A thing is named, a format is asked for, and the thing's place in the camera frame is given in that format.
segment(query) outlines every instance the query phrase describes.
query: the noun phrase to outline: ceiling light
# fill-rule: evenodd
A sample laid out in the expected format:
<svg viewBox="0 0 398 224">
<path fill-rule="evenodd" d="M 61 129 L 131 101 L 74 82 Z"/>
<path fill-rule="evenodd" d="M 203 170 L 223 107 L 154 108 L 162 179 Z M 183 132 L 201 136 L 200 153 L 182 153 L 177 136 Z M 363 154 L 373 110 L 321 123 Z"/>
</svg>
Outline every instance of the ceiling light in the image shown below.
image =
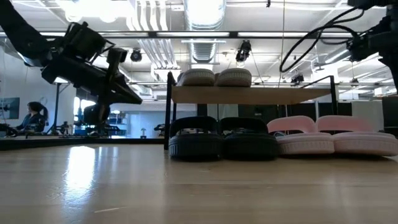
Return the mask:
<svg viewBox="0 0 398 224">
<path fill-rule="evenodd" d="M 105 38 L 125 38 L 129 37 L 148 37 L 147 32 L 98 32 L 101 36 Z"/>
<path fill-rule="evenodd" d="M 340 92 L 339 94 L 363 94 L 363 93 L 369 93 L 372 90 L 348 90 L 346 92 Z"/>
<path fill-rule="evenodd" d="M 375 88 L 374 95 L 379 96 L 383 94 L 383 87 Z"/>
<path fill-rule="evenodd" d="M 358 79 L 362 79 L 363 80 L 363 79 L 368 78 L 370 76 L 381 74 L 381 73 L 386 73 L 386 72 L 389 72 L 389 68 L 388 67 L 380 69 L 380 70 L 375 71 L 375 72 L 366 72 L 366 73 L 363 73 L 363 74 L 360 74 L 360 75 L 356 75 L 354 78 L 358 78 Z"/>
<path fill-rule="evenodd" d="M 130 82 L 130 85 L 136 84 L 136 85 L 167 85 L 167 82 Z"/>
<path fill-rule="evenodd" d="M 342 50 L 340 53 L 336 54 L 334 57 L 329 58 L 328 60 L 326 60 L 325 63 L 326 63 L 326 64 L 332 63 L 334 60 L 336 60 L 336 59 L 338 59 L 338 58 L 340 58 L 341 56 L 346 55 L 346 54 L 349 55 L 349 51 L 348 51 L 348 50 Z"/>
<path fill-rule="evenodd" d="M 303 37 L 306 32 L 238 32 L 238 37 Z M 322 33 L 322 37 L 352 37 L 350 33 Z"/>
<path fill-rule="evenodd" d="M 225 44 L 225 40 L 181 40 L 183 44 Z"/>
<path fill-rule="evenodd" d="M 54 80 L 54 83 L 69 83 L 68 81 L 64 80 L 63 78 L 57 77 Z"/>
<path fill-rule="evenodd" d="M 160 79 L 167 82 L 167 75 L 171 72 L 173 74 L 174 80 L 177 80 L 178 76 L 181 74 L 181 69 L 154 69 L 154 73 L 158 74 Z"/>
<path fill-rule="evenodd" d="M 396 92 L 397 92 L 397 88 L 392 88 L 390 90 L 387 90 L 387 94 L 396 93 Z"/>
<path fill-rule="evenodd" d="M 229 37 L 229 32 L 158 32 L 158 37 Z"/>
<path fill-rule="evenodd" d="M 155 102 L 165 102 L 166 100 L 155 100 L 155 99 L 153 99 L 153 100 L 143 100 L 143 101 L 146 101 L 146 102 L 151 102 L 151 101 L 155 101 Z"/>
<path fill-rule="evenodd" d="M 236 62 L 236 68 L 244 68 L 244 62 Z"/>
<path fill-rule="evenodd" d="M 354 62 L 354 64 L 352 66 L 350 66 L 346 70 L 342 71 L 341 73 L 348 72 L 348 71 L 350 71 L 350 70 L 352 70 L 354 68 L 357 68 L 357 67 L 362 66 L 362 65 L 364 65 L 366 63 L 372 62 L 374 59 L 378 59 L 378 58 L 380 58 L 379 53 L 372 54 L 372 55 L 370 55 L 369 57 L 367 57 L 366 59 L 364 59 L 364 60 L 362 60 L 360 62 Z"/>
<path fill-rule="evenodd" d="M 261 77 L 262 78 L 262 81 L 268 81 L 270 78 L 271 78 L 271 76 L 269 76 L 269 75 L 264 75 L 263 77 Z"/>
<path fill-rule="evenodd" d="M 212 27 L 224 18 L 225 0 L 189 0 L 184 1 L 185 13 L 192 24 Z"/>
<path fill-rule="evenodd" d="M 391 82 L 391 81 L 394 81 L 394 79 L 393 79 L 393 78 L 390 78 L 390 79 L 388 79 L 388 80 L 386 80 L 386 81 L 383 81 L 383 83 L 389 83 L 389 82 Z"/>
<path fill-rule="evenodd" d="M 114 22 L 121 14 L 114 13 L 114 3 L 111 0 L 56 0 L 56 3 L 65 11 L 68 22 L 78 22 L 83 16 L 99 17 L 103 22 Z"/>
<path fill-rule="evenodd" d="M 213 70 L 213 65 L 194 63 L 191 64 L 191 68 L 204 68 L 204 69 Z"/>
</svg>

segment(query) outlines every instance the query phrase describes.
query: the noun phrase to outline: pipe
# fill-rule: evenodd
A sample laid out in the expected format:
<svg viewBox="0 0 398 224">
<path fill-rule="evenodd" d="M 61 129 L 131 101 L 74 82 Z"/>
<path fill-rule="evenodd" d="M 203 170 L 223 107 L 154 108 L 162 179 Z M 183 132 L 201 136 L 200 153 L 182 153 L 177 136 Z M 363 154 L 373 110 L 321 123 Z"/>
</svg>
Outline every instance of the pipe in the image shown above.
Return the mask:
<svg viewBox="0 0 398 224">
<path fill-rule="evenodd" d="M 188 30 L 213 31 L 223 25 L 226 0 L 184 0 L 185 23 Z M 208 63 L 213 60 L 217 44 L 190 44 L 194 61 Z"/>
<path fill-rule="evenodd" d="M 329 18 L 329 16 L 331 14 L 333 14 L 343 3 L 345 3 L 346 0 L 340 0 L 337 4 L 335 4 L 335 6 L 333 8 L 330 9 L 330 11 L 322 17 L 322 19 L 319 19 L 318 22 L 312 27 L 313 29 L 316 29 L 317 27 L 319 27 L 319 25 L 327 18 Z"/>
<path fill-rule="evenodd" d="M 357 78 L 358 80 L 365 80 L 373 75 L 378 75 L 378 74 L 386 73 L 389 71 L 390 71 L 390 69 L 388 67 L 384 67 L 382 69 L 374 70 L 373 72 L 366 72 L 366 73 L 363 73 L 360 75 L 356 75 L 354 78 Z"/>
<path fill-rule="evenodd" d="M 129 2 L 130 2 L 132 16 L 126 18 L 126 25 L 129 28 L 129 30 L 141 31 L 142 29 L 138 21 L 137 1 L 129 0 Z M 145 53 L 149 57 L 149 60 L 152 62 L 153 65 L 156 66 L 156 68 L 162 67 L 160 62 L 157 61 L 156 58 L 154 57 L 153 52 L 149 50 L 148 40 L 138 40 L 138 44 L 141 46 L 142 49 L 144 49 Z"/>
<path fill-rule="evenodd" d="M 346 46 L 342 46 L 334 52 L 328 54 L 324 59 L 323 63 L 320 62 L 319 65 L 329 65 L 331 63 L 339 62 L 351 56 L 351 53 L 347 50 Z"/>
<path fill-rule="evenodd" d="M 156 2 L 155 2 L 155 0 L 150 0 L 149 4 L 150 4 L 150 26 L 152 27 L 152 29 L 154 31 L 159 31 L 159 27 L 157 26 Z M 167 67 L 172 68 L 173 62 L 169 56 L 169 51 L 167 50 L 167 48 L 165 46 L 165 41 L 162 39 L 157 39 L 156 42 L 160 45 L 160 47 L 162 48 L 162 50 L 164 52 L 164 57 L 167 61 Z"/>
<path fill-rule="evenodd" d="M 352 69 L 354 69 L 354 68 L 358 68 L 359 66 L 362 66 L 362 65 L 368 63 L 369 61 L 374 60 L 374 59 L 377 59 L 377 58 L 379 58 L 379 53 L 375 53 L 375 54 L 369 56 L 367 59 L 362 60 L 362 61 L 360 61 L 360 62 L 354 62 L 354 65 L 352 65 L 352 66 L 350 66 L 349 68 L 347 68 L 347 69 L 341 71 L 341 73 L 348 72 L 348 71 L 350 71 L 350 70 L 352 70 Z"/>
<path fill-rule="evenodd" d="M 147 23 L 147 3 L 146 0 L 140 0 L 141 4 L 141 16 L 140 24 L 144 30 L 150 30 Z M 159 48 L 156 46 L 155 40 L 150 39 L 147 43 L 148 50 L 153 54 L 154 58 L 160 62 L 162 68 L 166 68 L 166 63 L 163 60 L 162 54 Z"/>
<path fill-rule="evenodd" d="M 162 31 L 168 31 L 167 28 L 167 22 L 166 22 L 166 3 L 165 0 L 160 0 L 159 1 L 159 7 L 160 7 L 160 28 L 162 29 Z M 175 54 L 174 54 L 174 49 L 173 49 L 173 45 L 170 39 L 163 39 L 162 40 L 164 42 L 164 45 L 166 47 L 166 50 L 169 52 L 169 57 L 172 61 L 172 65 L 174 68 L 177 68 L 177 61 L 175 59 Z"/>
<path fill-rule="evenodd" d="M 129 79 L 130 82 L 134 82 L 135 80 L 133 80 L 131 77 L 129 77 L 129 72 L 123 68 L 121 65 L 119 66 L 119 71 Z M 142 85 L 132 85 L 133 88 L 135 88 L 136 90 L 138 90 L 138 92 L 140 93 L 140 95 L 142 96 L 149 96 L 152 95 L 152 90 L 148 87 L 144 87 Z"/>
<path fill-rule="evenodd" d="M 317 57 L 318 57 L 318 55 L 313 55 L 313 56 L 311 56 L 310 58 L 308 58 L 307 60 L 305 60 L 305 61 L 303 60 L 302 62 L 300 62 L 299 64 L 297 64 L 294 68 L 290 69 L 290 71 L 287 72 L 285 75 L 283 75 L 282 78 L 283 78 L 283 79 L 290 79 L 290 78 L 292 78 L 292 76 L 295 75 L 294 71 L 299 70 L 299 68 L 300 68 L 303 64 L 305 64 L 305 63 L 307 63 L 307 62 L 310 62 L 310 65 L 309 65 L 307 68 L 303 68 L 303 69 L 300 69 L 300 70 L 306 70 L 306 69 L 308 69 L 308 68 L 312 68 L 312 62 L 313 62 Z"/>
<path fill-rule="evenodd" d="M 68 25 L 69 22 L 66 21 L 66 19 L 63 19 L 61 16 L 59 16 L 57 13 L 54 12 L 53 9 L 49 8 L 46 4 L 44 4 L 41 0 L 35 0 L 37 4 L 41 5 L 44 7 L 51 15 L 55 16 L 59 21 L 61 21 L 64 25 Z"/>
</svg>

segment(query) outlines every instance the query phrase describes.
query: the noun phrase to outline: wooden table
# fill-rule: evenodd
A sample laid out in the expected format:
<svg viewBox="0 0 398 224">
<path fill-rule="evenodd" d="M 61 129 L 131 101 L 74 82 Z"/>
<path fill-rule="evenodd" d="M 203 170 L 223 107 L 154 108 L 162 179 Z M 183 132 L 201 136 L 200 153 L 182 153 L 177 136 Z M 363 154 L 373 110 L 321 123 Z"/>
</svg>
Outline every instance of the wooden table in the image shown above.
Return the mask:
<svg viewBox="0 0 398 224">
<path fill-rule="evenodd" d="M 172 161 L 162 146 L 0 152 L 0 223 L 397 223 L 392 159 Z"/>
<path fill-rule="evenodd" d="M 292 105 L 330 94 L 330 89 L 173 86 L 174 103 Z"/>
</svg>

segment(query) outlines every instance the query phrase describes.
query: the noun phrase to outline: white wall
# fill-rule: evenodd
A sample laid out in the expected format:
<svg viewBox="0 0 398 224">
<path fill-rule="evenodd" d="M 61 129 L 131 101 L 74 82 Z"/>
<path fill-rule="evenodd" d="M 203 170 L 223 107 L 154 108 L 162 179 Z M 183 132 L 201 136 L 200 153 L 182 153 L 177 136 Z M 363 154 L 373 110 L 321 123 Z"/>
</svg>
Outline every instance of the white wall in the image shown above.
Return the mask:
<svg viewBox="0 0 398 224">
<path fill-rule="evenodd" d="M 7 120 L 11 126 L 20 125 L 27 114 L 27 104 L 30 101 L 40 101 L 49 111 L 49 126 L 51 127 L 55 112 L 55 95 L 57 87 L 47 83 L 38 68 L 28 68 L 23 61 L 5 54 L 0 48 L 0 98 L 19 97 L 19 119 Z M 73 99 L 76 89 L 68 86 L 61 94 L 58 104 L 58 122 L 73 124 Z"/>
<path fill-rule="evenodd" d="M 166 111 L 166 101 L 143 101 L 141 105 L 114 103 L 111 110 L 118 111 Z M 179 103 L 177 111 L 196 111 L 196 104 Z"/>
<path fill-rule="evenodd" d="M 214 119 L 238 117 L 238 105 L 218 104 L 218 118 L 217 105 L 207 105 L 207 115 L 213 117 Z"/>
<path fill-rule="evenodd" d="M 353 116 L 368 121 L 375 131 L 384 130 L 382 101 L 354 101 L 351 105 Z"/>
<path fill-rule="evenodd" d="M 196 111 L 178 111 L 176 118 L 196 116 Z M 140 138 L 142 128 L 145 128 L 147 138 L 157 138 L 159 132 L 154 131 L 158 124 L 164 124 L 165 113 L 161 111 L 131 112 L 128 114 L 129 127 L 127 128 L 128 138 Z"/>
</svg>

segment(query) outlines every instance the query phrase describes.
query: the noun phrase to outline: metal frame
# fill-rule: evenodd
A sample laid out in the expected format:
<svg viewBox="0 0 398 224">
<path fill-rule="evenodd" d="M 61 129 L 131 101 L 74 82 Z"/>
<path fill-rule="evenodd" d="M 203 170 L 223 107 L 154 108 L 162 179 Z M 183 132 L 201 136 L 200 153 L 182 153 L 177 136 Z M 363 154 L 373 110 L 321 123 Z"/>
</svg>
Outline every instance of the metal frame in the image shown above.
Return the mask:
<svg viewBox="0 0 398 224">
<path fill-rule="evenodd" d="M 47 38 L 63 37 L 65 32 L 59 30 L 39 31 Z M 291 39 L 299 40 L 309 31 L 98 31 L 105 39 Z M 351 37 L 348 32 L 322 32 L 321 39 L 346 40 Z M 0 39 L 7 38 L 0 32 Z M 310 35 L 307 39 L 317 39 Z"/>
<path fill-rule="evenodd" d="M 323 77 L 317 81 L 311 82 L 309 84 L 306 84 L 300 88 L 305 88 L 310 85 L 313 85 L 315 83 L 318 83 L 319 81 L 325 80 L 329 78 L 330 79 L 330 94 L 331 94 L 331 109 L 333 115 L 338 115 L 338 104 L 337 104 L 337 96 L 336 96 L 336 84 L 335 84 L 335 77 L 333 75 L 329 75 L 327 77 Z"/>
<path fill-rule="evenodd" d="M 129 85 L 153 85 L 153 86 L 167 86 L 167 82 L 129 82 Z M 263 87 L 265 86 L 274 86 L 274 85 L 280 85 L 280 86 L 291 86 L 291 83 L 278 83 L 278 82 L 252 82 L 252 86 L 258 86 L 258 87 Z M 305 86 L 310 83 L 303 82 L 298 84 L 297 86 Z M 313 86 L 326 86 L 329 85 L 329 83 L 312 83 Z M 367 85 L 367 86 L 395 86 L 394 82 L 391 83 L 364 83 L 364 82 L 359 82 L 359 83 L 335 83 L 336 86 L 362 86 L 362 85 Z"/>
<path fill-rule="evenodd" d="M 330 79 L 330 94 L 331 94 L 331 105 L 333 110 L 333 115 L 338 114 L 338 105 L 337 105 L 337 97 L 336 97 L 336 84 L 335 84 L 335 77 L 333 75 L 329 75 L 327 77 L 321 78 L 317 81 L 308 83 L 300 88 L 306 88 L 310 85 L 318 83 L 322 80 Z M 165 134 L 164 134 L 164 149 L 169 149 L 169 137 L 170 137 L 170 115 L 171 115 L 171 104 L 172 104 L 172 87 L 175 86 L 175 80 L 173 77 L 173 73 L 169 72 L 167 74 L 167 96 L 166 96 L 166 115 L 165 115 Z M 177 110 L 177 104 L 174 103 L 173 109 L 173 121 L 175 121 L 175 115 Z"/>
<path fill-rule="evenodd" d="M 56 131 L 57 129 L 57 120 L 58 120 L 58 103 L 60 100 L 60 87 L 61 83 L 57 83 L 57 94 L 55 95 L 55 111 L 54 111 L 54 122 L 49 130 L 47 130 L 46 134 L 50 131 Z"/>
<path fill-rule="evenodd" d="M 170 138 L 170 114 L 172 109 L 172 87 L 175 86 L 175 80 L 173 73 L 169 72 L 167 74 L 167 95 L 166 95 L 166 115 L 164 121 L 164 150 L 169 149 L 169 138 Z M 177 104 L 173 103 L 173 121 L 175 121 Z"/>
</svg>

